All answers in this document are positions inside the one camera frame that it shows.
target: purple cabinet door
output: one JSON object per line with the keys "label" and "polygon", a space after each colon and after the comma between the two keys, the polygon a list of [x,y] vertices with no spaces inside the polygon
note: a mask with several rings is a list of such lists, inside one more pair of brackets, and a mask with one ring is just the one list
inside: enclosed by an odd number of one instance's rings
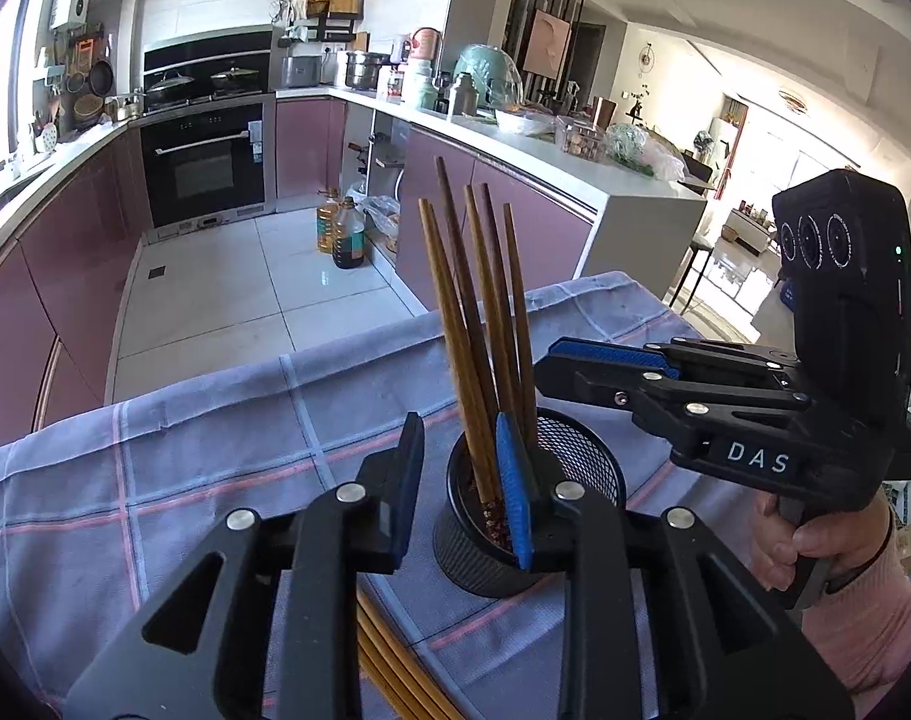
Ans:
{"label": "purple cabinet door", "polygon": [[329,100],[283,100],[276,106],[279,199],[310,196],[327,187],[331,115]]}
{"label": "purple cabinet door", "polygon": [[592,225],[556,205],[540,191],[491,165],[476,162],[472,180],[476,185],[489,185],[504,257],[502,204],[509,203],[512,206],[516,243],[519,245],[519,264],[522,266],[526,291],[569,281],[576,273]]}
{"label": "purple cabinet door", "polygon": [[446,162],[449,173],[449,184],[452,185],[452,198],[455,213],[460,223],[465,221],[465,194],[463,188],[472,181],[472,169],[475,158],[460,148],[450,146],[425,132],[413,128],[409,133],[409,146],[406,147],[406,174],[399,186],[399,241],[396,254],[396,273],[406,287],[422,301],[425,308],[434,311],[438,307],[435,299],[433,274],[428,268],[428,250],[425,249],[425,237],[422,232],[422,220],[419,218],[419,199],[428,197],[435,206],[435,218],[438,219],[442,232],[443,244],[449,248],[449,234],[446,229],[445,212],[442,207],[442,194],[435,172],[435,157],[441,156]]}
{"label": "purple cabinet door", "polygon": [[60,189],[22,235],[52,325],[94,394],[105,391],[118,306],[136,248],[100,153]]}
{"label": "purple cabinet door", "polygon": [[149,192],[145,186],[145,166],[142,164],[142,135],[139,129],[122,134],[111,148],[113,165],[118,177],[119,201],[128,234],[138,238],[152,229]]}
{"label": "purple cabinet door", "polygon": [[43,427],[78,413],[90,412],[102,405],[101,399],[96,399],[92,394],[73,358],[68,355],[60,341],[56,354],[58,356],[49,387],[49,397],[46,399]]}
{"label": "purple cabinet door", "polygon": [[342,173],[342,143],[345,141],[344,100],[329,100],[329,145],[326,151],[326,186],[337,187]]}
{"label": "purple cabinet door", "polygon": [[32,430],[55,333],[16,244],[0,265],[0,446]]}

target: pink sleeve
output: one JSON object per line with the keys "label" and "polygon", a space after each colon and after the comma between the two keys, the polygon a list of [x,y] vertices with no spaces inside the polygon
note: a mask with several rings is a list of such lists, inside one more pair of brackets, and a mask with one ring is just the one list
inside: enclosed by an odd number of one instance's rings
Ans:
{"label": "pink sleeve", "polygon": [[805,613],[802,630],[865,717],[911,661],[911,581],[895,538],[852,584]]}

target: ceiling light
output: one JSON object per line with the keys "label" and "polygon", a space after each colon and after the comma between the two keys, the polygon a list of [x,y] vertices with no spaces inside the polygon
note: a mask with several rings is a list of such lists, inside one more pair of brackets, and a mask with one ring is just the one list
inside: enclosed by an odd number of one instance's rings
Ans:
{"label": "ceiling light", "polygon": [[780,89],[779,97],[786,104],[786,108],[789,108],[790,111],[798,114],[798,116],[805,116],[809,113],[809,106],[806,105],[806,101],[796,95],[795,92],[790,92],[788,89]]}

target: bracelet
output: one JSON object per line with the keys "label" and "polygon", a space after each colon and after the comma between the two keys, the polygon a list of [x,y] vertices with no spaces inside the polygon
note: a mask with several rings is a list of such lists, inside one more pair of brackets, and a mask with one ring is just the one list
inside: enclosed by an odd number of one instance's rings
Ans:
{"label": "bracelet", "polygon": [[875,555],[872,556],[871,559],[867,560],[862,565],[851,568],[843,574],[840,574],[837,577],[833,577],[827,581],[825,584],[826,595],[832,595],[833,593],[837,593],[838,591],[842,590],[844,587],[849,586],[853,583],[853,581],[859,579],[862,574],[865,574],[865,572],[869,570],[877,560],[879,560],[882,554],[886,551],[886,546],[889,546],[889,540],[892,538],[893,526],[894,522],[892,521],[892,509],[889,509],[889,530],[886,531],[886,537],[882,541],[882,546],[879,547],[879,550]]}

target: oven handle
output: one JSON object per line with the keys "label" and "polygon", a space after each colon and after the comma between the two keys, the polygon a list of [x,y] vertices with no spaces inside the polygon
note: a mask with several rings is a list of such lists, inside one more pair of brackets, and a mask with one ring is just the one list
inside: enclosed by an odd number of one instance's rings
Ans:
{"label": "oven handle", "polygon": [[249,130],[243,129],[242,132],[239,132],[238,135],[225,135],[221,138],[209,138],[207,141],[196,141],[195,143],[184,143],[183,146],[173,146],[172,148],[156,148],[156,154],[162,156],[163,154],[171,154],[174,151],[183,151],[184,148],[195,148],[195,146],[206,146],[207,143],[222,143],[222,141],[236,141],[241,138],[248,138]]}

